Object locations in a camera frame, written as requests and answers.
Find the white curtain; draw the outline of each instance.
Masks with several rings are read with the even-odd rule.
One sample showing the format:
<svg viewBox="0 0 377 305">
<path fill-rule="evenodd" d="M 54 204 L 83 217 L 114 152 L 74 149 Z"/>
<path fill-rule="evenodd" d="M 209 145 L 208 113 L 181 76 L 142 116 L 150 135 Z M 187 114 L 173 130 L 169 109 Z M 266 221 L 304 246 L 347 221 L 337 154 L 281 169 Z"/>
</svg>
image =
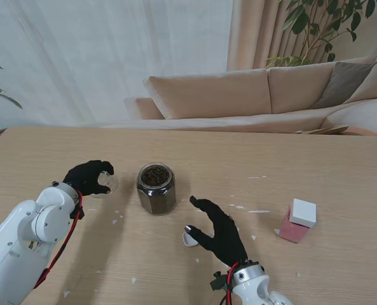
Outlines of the white curtain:
<svg viewBox="0 0 377 305">
<path fill-rule="evenodd" d="M 148 76 L 226 70 L 232 0 L 0 0 L 0 127 L 128 119 Z"/>
</svg>

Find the beige sofa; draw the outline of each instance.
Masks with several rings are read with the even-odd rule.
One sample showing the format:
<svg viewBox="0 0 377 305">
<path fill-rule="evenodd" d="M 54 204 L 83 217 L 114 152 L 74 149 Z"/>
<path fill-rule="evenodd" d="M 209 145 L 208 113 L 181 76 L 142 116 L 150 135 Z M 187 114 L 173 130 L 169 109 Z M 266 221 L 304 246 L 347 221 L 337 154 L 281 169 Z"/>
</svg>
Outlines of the beige sofa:
<svg viewBox="0 0 377 305">
<path fill-rule="evenodd" d="M 347 60 L 358 64 L 375 61 L 377 57 Z M 146 86 L 152 97 L 125 101 L 136 121 L 105 127 L 282 133 L 350 125 L 377 133 L 377 89 L 372 85 L 377 84 L 374 69 L 367 77 L 370 80 L 362 83 L 351 101 L 311 109 L 325 90 L 334 65 L 151 77 Z"/>
</svg>

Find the red cable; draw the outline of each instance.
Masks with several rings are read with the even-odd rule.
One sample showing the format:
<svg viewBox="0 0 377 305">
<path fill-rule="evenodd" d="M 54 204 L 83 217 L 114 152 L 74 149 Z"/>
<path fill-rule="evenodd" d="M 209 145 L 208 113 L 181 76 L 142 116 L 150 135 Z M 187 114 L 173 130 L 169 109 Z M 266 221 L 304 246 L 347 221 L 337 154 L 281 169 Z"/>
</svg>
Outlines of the red cable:
<svg viewBox="0 0 377 305">
<path fill-rule="evenodd" d="M 239 265 L 239 262 L 234 263 L 234 265 L 232 266 L 232 268 L 229 270 L 228 279 L 226 280 L 226 283 L 228 284 L 228 291 L 226 291 L 226 304 L 227 305 L 231 305 L 231 303 L 232 303 L 230 284 L 231 284 L 231 279 L 232 279 L 233 272 L 234 272 L 235 268 L 238 265 Z"/>
<path fill-rule="evenodd" d="M 77 191 L 78 193 L 78 196 L 79 196 L 79 207 L 82 208 L 82 194 L 81 192 Z M 53 260 L 51 261 L 51 264 L 50 264 L 50 267 L 48 267 L 47 269 L 45 269 L 44 271 L 44 275 L 42 277 L 39 278 L 39 280 L 37 281 L 37 283 L 35 284 L 34 286 L 34 289 L 36 289 L 37 287 L 40 286 L 41 283 L 43 283 L 48 275 L 48 273 L 50 273 L 51 269 L 53 269 L 55 263 L 58 261 L 58 259 L 60 258 L 62 252 L 65 250 L 65 247 L 67 246 L 68 244 L 68 241 L 69 239 L 71 238 L 71 235 L 72 233 L 74 232 L 75 230 L 75 227 L 76 227 L 76 223 L 78 222 L 78 219 L 79 219 L 79 215 L 80 215 L 80 211 L 78 210 L 76 216 L 75 216 L 75 219 L 74 221 L 72 222 L 72 226 L 67 234 L 67 237 L 65 238 L 63 244 L 61 245 L 61 248 L 60 250 L 58 250 L 57 254 L 55 254 L 55 257 L 53 258 Z"/>
</svg>

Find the black glove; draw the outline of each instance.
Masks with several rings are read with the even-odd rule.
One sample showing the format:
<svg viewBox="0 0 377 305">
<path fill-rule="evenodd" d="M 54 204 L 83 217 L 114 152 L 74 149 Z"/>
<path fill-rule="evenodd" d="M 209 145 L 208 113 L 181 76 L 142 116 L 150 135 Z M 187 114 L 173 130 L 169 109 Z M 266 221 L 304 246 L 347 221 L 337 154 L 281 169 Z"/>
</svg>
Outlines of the black glove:
<svg viewBox="0 0 377 305">
<path fill-rule="evenodd" d="M 64 178 L 64 183 L 69 184 L 83 196 L 91 194 L 106 194 L 111 191 L 107 186 L 98 183 L 98 177 L 101 172 L 108 172 L 109 175 L 114 174 L 113 166 L 108 161 L 89 161 L 75 166 L 69 170 Z"/>
<path fill-rule="evenodd" d="M 232 267 L 236 262 L 245 262 L 247 254 L 238 229 L 231 217 L 226 215 L 219 206 L 207 199 L 196 199 L 191 196 L 189 201 L 194 207 L 207 213 L 214 224 L 214 238 L 193 226 L 186 226 L 186 232 L 204 249 L 212 251 L 223 263 Z"/>
</svg>

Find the table surface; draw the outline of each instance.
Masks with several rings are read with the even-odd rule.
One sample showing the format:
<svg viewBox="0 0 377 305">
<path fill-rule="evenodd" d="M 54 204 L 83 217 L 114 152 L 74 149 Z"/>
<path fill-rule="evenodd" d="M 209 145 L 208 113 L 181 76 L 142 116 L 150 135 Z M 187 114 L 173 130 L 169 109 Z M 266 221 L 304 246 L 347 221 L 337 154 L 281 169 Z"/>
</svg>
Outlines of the table surface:
<svg viewBox="0 0 377 305">
<path fill-rule="evenodd" d="M 223 293 L 209 282 L 225 266 L 182 243 L 185 224 L 212 231 L 189 204 L 192 194 L 235 219 L 270 289 L 294 304 L 377 304 L 376 137 L 13 128 L 0 138 L 0 223 L 90 159 L 110 161 L 119 187 L 103 200 L 85 198 L 85 218 L 24 304 L 219 304 Z M 146 213 L 135 189 L 150 162 L 175 172 L 178 205 L 166 216 Z M 274 232 L 293 198 L 318 209 L 300 244 Z"/>
</svg>

